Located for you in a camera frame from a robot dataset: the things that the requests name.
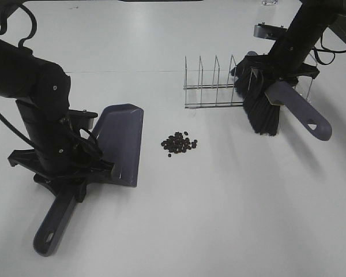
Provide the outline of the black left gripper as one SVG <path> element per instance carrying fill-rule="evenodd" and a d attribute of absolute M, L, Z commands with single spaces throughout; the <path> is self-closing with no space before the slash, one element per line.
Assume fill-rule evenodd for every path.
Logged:
<path fill-rule="evenodd" d="M 95 135 L 87 129 L 74 130 L 69 116 L 56 123 L 26 115 L 24 124 L 31 139 L 41 150 L 14 150 L 8 157 L 12 167 L 20 165 L 36 173 L 35 183 L 56 198 L 63 183 L 74 181 L 74 198 L 82 203 L 89 183 L 112 183 L 113 162 L 102 159 Z"/>

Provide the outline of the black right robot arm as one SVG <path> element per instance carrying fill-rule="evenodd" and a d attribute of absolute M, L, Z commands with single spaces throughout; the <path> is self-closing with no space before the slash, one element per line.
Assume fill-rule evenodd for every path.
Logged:
<path fill-rule="evenodd" d="M 264 136 L 274 136 L 277 133 L 280 117 L 280 105 L 287 109 L 300 121 L 300 123 L 316 138 L 329 140 L 332 127 L 329 122 L 302 96 L 293 86 L 298 82 L 299 76 L 316 78 L 319 71 L 316 66 L 303 63 L 307 53 L 314 50 L 318 63 L 322 62 L 317 53 L 338 51 L 327 48 L 313 48 L 317 40 L 322 40 L 323 32 L 331 24 L 337 14 L 344 13 L 344 1 L 301 1 L 302 5 L 295 15 L 288 29 L 262 24 L 254 27 L 254 36 L 275 40 L 269 54 L 258 55 L 253 51 L 248 52 L 237 65 L 230 68 L 233 90 L 242 98 L 242 106 L 249 119 L 254 132 Z M 137 146 L 140 143 L 127 142 L 127 139 L 137 138 L 137 135 L 127 134 L 122 138 L 122 127 L 126 127 L 126 120 L 116 119 L 112 123 L 112 108 L 119 109 L 123 105 L 111 106 L 105 109 L 97 123 L 101 127 L 108 127 L 101 132 L 106 135 L 106 142 L 99 136 L 99 146 L 90 137 L 91 146 L 101 150 L 101 159 L 104 163 L 114 162 L 112 173 L 121 169 L 122 173 L 129 173 L 133 166 L 124 166 L 122 162 L 132 162 L 134 154 L 139 154 Z"/>

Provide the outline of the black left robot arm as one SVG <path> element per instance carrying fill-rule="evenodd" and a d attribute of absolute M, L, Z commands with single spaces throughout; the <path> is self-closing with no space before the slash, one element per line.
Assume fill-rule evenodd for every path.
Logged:
<path fill-rule="evenodd" d="M 97 114 L 70 109 L 70 84 L 58 64 L 0 39 L 0 96 L 16 101 L 27 130 L 22 139 L 30 145 L 13 151 L 10 165 L 34 172 L 34 180 L 54 194 L 68 187 L 82 202 L 87 185 L 108 178 L 113 164 L 102 158 L 95 135 L 81 136 Z"/>

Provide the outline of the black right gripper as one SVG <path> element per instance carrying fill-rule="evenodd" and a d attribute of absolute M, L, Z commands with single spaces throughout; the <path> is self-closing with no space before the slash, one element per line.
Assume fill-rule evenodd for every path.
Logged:
<path fill-rule="evenodd" d="M 290 86 L 296 86 L 299 76 L 315 79 L 319 75 L 316 66 L 304 62 L 310 50 L 311 46 L 307 44 L 299 44 L 298 41 L 280 37 L 268 54 L 246 55 L 243 63 L 248 67 L 270 73 L 274 78 L 285 81 Z"/>

